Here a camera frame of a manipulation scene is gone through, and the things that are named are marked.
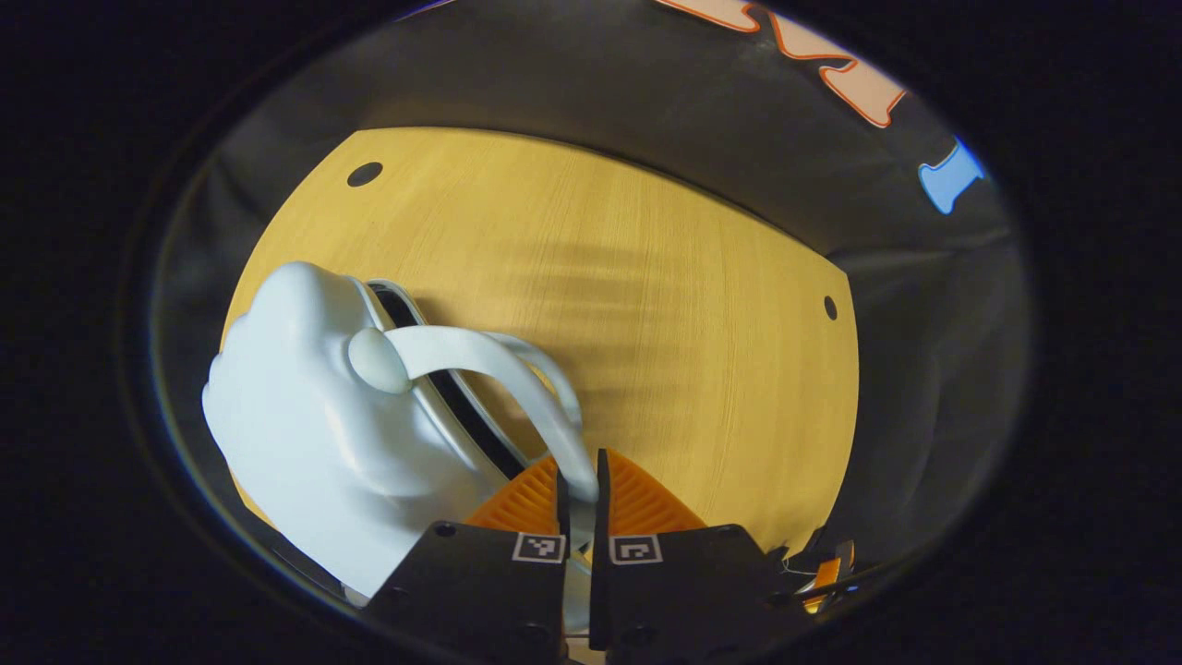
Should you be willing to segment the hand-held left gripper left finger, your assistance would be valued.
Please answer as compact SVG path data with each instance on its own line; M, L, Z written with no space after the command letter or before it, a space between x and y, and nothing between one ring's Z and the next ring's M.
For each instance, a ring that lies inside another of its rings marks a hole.
M569 508L557 463L539 459L463 522L431 522L368 621L452 661L565 661Z

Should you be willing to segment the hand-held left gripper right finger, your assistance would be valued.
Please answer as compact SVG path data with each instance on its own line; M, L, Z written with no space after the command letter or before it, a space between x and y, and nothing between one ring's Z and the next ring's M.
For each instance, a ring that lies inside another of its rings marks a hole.
M621 454L597 454L587 646L608 661L756 661L786 634L786 592L735 524L668 530L688 510Z

